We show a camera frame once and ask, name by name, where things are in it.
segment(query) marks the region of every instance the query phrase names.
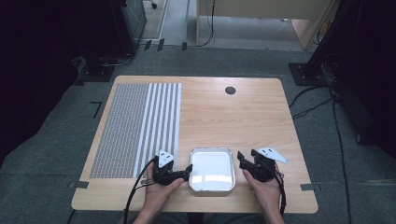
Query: finger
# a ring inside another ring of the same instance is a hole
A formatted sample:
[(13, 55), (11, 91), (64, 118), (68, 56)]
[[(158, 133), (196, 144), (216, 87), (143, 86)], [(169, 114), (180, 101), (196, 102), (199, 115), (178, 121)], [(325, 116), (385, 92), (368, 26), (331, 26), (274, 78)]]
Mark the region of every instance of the finger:
[(183, 178), (176, 179), (172, 182), (172, 184), (166, 186), (166, 192), (171, 194), (173, 191), (178, 189), (184, 183)]
[(250, 174), (250, 172), (248, 170), (242, 170), (242, 174), (244, 174), (245, 179), (247, 180), (247, 182), (250, 184), (250, 186), (255, 189), (255, 179), (254, 177)]
[(146, 170), (146, 175), (147, 175), (147, 179), (151, 179), (152, 178), (152, 170), (154, 168), (154, 161), (152, 161), (149, 166), (148, 169)]
[(275, 162), (275, 170), (279, 172), (279, 167), (277, 167), (277, 163)]

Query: left hand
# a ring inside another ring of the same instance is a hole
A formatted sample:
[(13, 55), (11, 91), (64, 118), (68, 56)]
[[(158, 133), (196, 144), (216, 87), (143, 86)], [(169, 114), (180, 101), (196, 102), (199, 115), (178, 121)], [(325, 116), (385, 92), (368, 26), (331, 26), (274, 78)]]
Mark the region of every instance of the left hand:
[[(154, 162), (152, 162), (146, 171), (147, 179), (152, 179)], [(153, 184), (146, 187), (145, 202), (142, 211), (140, 211), (134, 224), (151, 223), (154, 218), (161, 212), (163, 206), (171, 197), (171, 194), (184, 183), (183, 178), (174, 180), (168, 186)]]

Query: cable cord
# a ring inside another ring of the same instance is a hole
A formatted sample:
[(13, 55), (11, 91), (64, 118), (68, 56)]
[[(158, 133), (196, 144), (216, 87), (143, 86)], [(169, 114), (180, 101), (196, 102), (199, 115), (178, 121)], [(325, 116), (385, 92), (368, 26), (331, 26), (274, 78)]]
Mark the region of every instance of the cable cord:
[(294, 97), (293, 101), (289, 104), (289, 108), (291, 108), (291, 107), (294, 105), (294, 103), (296, 103), (297, 99), (298, 99), (301, 95), (303, 95), (304, 93), (306, 93), (306, 92), (308, 92), (308, 91), (312, 91), (312, 90), (317, 89), (317, 88), (322, 88), (322, 87), (327, 87), (327, 86), (314, 86), (314, 87), (308, 87), (308, 88), (306, 88), (306, 89), (300, 91), (300, 92)]
[(121, 65), (125, 65), (126, 63), (128, 63), (129, 61), (131, 61), (131, 59), (132, 59), (133, 57), (134, 57), (134, 55), (131, 54), (131, 55), (129, 56), (129, 58), (128, 58), (125, 62), (122, 62), (122, 63), (102, 63), (102, 66), (108, 67), (108, 66), (121, 66)]
[(302, 112), (300, 112), (300, 113), (294, 115), (292, 118), (293, 118), (293, 119), (299, 119), (300, 117), (305, 116), (307, 113), (309, 113), (310, 111), (312, 111), (312, 110), (314, 110), (314, 109), (320, 107), (321, 105), (326, 105), (326, 104), (329, 103), (332, 99), (333, 99), (333, 98), (327, 99), (327, 100), (323, 101), (322, 103), (320, 103), (320, 104), (318, 104), (318, 105), (315, 105), (314, 107), (311, 107), (311, 108), (309, 108), (309, 109), (307, 109), (307, 110), (305, 110), (305, 111), (302, 111)]
[(337, 101), (336, 97), (333, 97), (333, 100), (332, 100), (332, 115), (334, 117), (334, 123), (335, 123), (335, 129), (336, 129), (337, 135), (338, 135), (338, 141), (340, 143), (341, 164), (342, 164), (342, 168), (343, 168), (343, 178), (344, 178), (345, 189), (346, 189), (347, 219), (348, 219), (348, 223), (352, 224), (352, 216), (350, 214), (349, 186), (348, 186), (348, 182), (347, 182), (347, 171), (346, 171), (346, 164), (345, 164), (345, 157), (344, 157), (344, 145), (343, 145), (343, 139), (342, 139), (341, 133), (340, 133), (340, 128), (338, 126), (337, 116), (336, 116), (336, 113), (335, 113), (335, 103), (336, 103), (336, 101)]
[(76, 209), (73, 209), (72, 213), (69, 216), (69, 219), (67, 219), (67, 224), (70, 224), (70, 222), (72, 221), (73, 215), (76, 213)]
[(265, 168), (267, 168), (267, 170), (271, 173), (271, 175), (274, 177), (274, 179), (276, 180), (277, 184), (279, 185), (279, 190), (280, 190), (280, 195), (281, 195), (281, 200), (280, 200), (280, 215), (283, 216), (283, 214), (285, 213), (285, 208), (286, 208), (286, 192), (285, 192), (285, 182), (282, 178), (282, 174), (275, 170), (275, 172), (272, 172), (271, 169), (267, 166), (267, 164), (265, 164), (263, 161), (258, 160), (259, 163), (264, 166)]
[(124, 220), (123, 220), (123, 224), (126, 224), (128, 222), (128, 213), (129, 213), (129, 206), (131, 205), (131, 200), (134, 197), (134, 193), (136, 192), (137, 189), (140, 189), (142, 187), (146, 187), (149, 186), (151, 184), (148, 185), (144, 185), (141, 186), (139, 188), (137, 188), (137, 184), (140, 182), (140, 178), (142, 178), (143, 174), (146, 172), (146, 170), (148, 169), (149, 165), (155, 160), (155, 158), (151, 159), (146, 165), (145, 168), (143, 168), (142, 172), (140, 173), (139, 177), (136, 179), (136, 182), (134, 182), (134, 187), (131, 190), (131, 194), (128, 197), (128, 202), (126, 203), (126, 207), (124, 209)]
[(206, 40), (206, 42), (203, 45), (197, 45), (197, 47), (204, 47), (206, 45), (208, 45), (210, 42), (212, 42), (212, 40), (215, 42), (215, 29), (213, 28), (213, 17), (215, 15), (215, 4), (216, 4), (216, 0), (213, 0), (213, 5), (212, 5), (212, 21), (209, 22), (209, 17), (207, 17), (207, 23), (209, 24), (210, 27), (210, 36), (209, 38)]

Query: gray striped mat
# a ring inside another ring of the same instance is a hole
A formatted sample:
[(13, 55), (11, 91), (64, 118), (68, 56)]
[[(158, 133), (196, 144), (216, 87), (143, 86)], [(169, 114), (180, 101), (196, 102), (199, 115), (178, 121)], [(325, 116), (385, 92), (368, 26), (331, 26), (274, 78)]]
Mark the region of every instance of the gray striped mat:
[(90, 178), (136, 178), (160, 149), (177, 157), (181, 83), (119, 84)]

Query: person's arm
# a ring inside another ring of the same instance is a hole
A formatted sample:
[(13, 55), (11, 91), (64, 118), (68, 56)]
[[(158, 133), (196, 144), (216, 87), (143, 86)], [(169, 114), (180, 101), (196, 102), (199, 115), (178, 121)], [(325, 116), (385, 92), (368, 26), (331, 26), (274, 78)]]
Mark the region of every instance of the person's arm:
[(285, 223), (279, 211), (280, 190), (276, 180), (261, 182), (256, 180), (249, 171), (243, 170), (245, 179), (255, 191), (256, 198), (264, 215), (266, 224)]
[[(154, 162), (152, 162), (146, 171), (147, 179), (152, 178)], [(146, 187), (146, 197), (143, 208), (137, 216), (134, 224), (149, 224), (161, 212), (163, 205), (171, 197), (173, 191), (178, 189), (184, 180), (179, 178), (168, 186), (154, 184)]]

